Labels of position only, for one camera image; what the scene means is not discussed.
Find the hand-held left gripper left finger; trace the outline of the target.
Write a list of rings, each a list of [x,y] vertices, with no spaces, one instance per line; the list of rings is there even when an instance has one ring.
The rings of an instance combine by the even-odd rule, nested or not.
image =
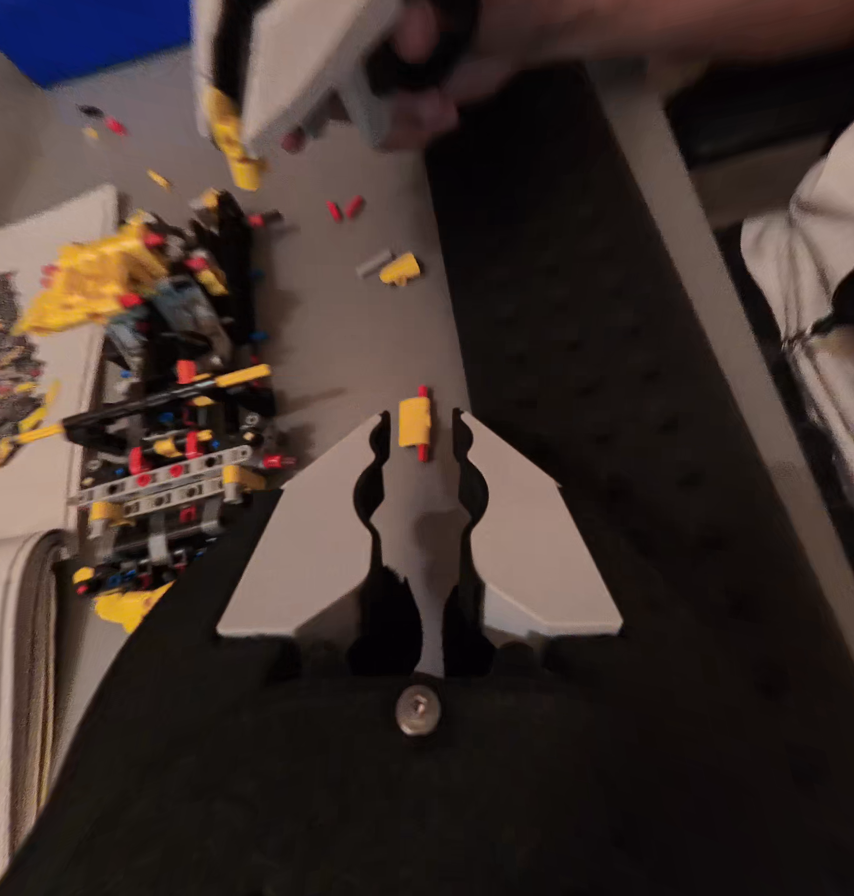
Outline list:
[[[226,639],[356,639],[361,589],[383,565],[371,517],[384,498],[382,411],[293,476],[216,631]]]

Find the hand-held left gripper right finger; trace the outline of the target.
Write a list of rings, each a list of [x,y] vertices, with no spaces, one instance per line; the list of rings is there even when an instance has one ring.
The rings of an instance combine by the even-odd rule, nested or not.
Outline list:
[[[455,419],[462,473],[478,474],[470,556],[488,639],[619,634],[623,618],[562,497],[544,470],[468,411]]]

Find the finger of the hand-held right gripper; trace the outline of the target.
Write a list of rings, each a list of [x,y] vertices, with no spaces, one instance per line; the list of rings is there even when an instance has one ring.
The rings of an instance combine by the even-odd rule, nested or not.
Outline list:
[[[219,28],[222,6],[223,1],[191,1],[190,3],[191,79],[197,130],[202,138],[211,137],[205,99],[208,88],[213,86],[213,47]]]
[[[259,152],[298,130],[319,136],[352,68],[347,32],[367,1],[282,1],[254,17],[242,139]]]

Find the yellow lego beam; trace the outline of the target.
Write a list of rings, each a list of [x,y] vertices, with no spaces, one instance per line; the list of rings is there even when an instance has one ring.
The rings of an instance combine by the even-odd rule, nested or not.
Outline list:
[[[233,184],[253,193],[261,185],[263,161],[253,158],[242,140],[242,120],[237,104],[216,87],[206,87],[203,108],[211,139],[224,156]]]

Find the yellow lego pin connector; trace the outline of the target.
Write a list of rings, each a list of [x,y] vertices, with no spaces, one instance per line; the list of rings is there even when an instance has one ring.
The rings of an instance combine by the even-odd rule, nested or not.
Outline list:
[[[393,287],[404,287],[421,277],[421,263],[413,252],[406,252],[381,267],[378,278],[381,283]]]

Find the yellow lego block piece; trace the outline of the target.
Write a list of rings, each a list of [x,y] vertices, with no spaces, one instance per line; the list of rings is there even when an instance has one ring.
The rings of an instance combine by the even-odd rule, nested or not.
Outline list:
[[[404,399],[398,406],[398,445],[426,449],[431,445],[432,411],[428,395]]]

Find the lego car chassis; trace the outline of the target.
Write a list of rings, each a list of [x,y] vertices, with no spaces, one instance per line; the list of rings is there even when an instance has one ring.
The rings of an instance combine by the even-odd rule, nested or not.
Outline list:
[[[0,460],[56,436],[85,452],[68,498],[85,521],[73,588],[126,633],[269,474],[295,464],[254,308],[254,239],[283,216],[247,213],[215,188],[191,208],[184,229],[138,210],[112,236],[64,246],[17,319],[22,343],[98,325],[104,360],[119,369],[123,398],[56,423],[44,423],[48,397],[32,397],[29,414],[6,424]]]

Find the person's right forearm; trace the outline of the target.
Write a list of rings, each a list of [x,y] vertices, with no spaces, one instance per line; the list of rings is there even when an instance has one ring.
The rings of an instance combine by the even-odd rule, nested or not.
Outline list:
[[[677,52],[773,61],[854,47],[854,1],[693,2]]]

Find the lego instruction booklet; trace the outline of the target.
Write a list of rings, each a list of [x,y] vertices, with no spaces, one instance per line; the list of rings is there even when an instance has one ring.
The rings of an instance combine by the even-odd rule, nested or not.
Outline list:
[[[0,878],[31,830],[52,775],[59,563],[75,525],[67,500],[80,450],[60,435],[18,436],[87,409],[101,337],[84,327],[18,333],[59,249],[111,235],[105,185],[0,228]]]

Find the person's right hand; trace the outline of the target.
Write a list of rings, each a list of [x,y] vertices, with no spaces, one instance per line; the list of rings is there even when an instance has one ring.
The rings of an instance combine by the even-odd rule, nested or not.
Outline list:
[[[688,10],[683,2],[480,2],[476,36],[463,59],[437,87],[397,96],[380,148],[425,147],[455,129],[461,106],[488,97],[530,66],[677,47],[690,30]]]

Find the blue storage bin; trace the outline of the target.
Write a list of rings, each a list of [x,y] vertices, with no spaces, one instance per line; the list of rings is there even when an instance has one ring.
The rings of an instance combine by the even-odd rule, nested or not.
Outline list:
[[[41,87],[189,39],[189,1],[0,1],[0,52]]]

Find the black dotted floor mat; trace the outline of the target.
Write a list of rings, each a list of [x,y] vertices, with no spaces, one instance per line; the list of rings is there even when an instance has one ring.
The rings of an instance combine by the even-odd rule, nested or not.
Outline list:
[[[490,891],[854,894],[854,662],[587,74],[519,75],[426,165],[472,413],[624,621],[447,688],[513,790]]]

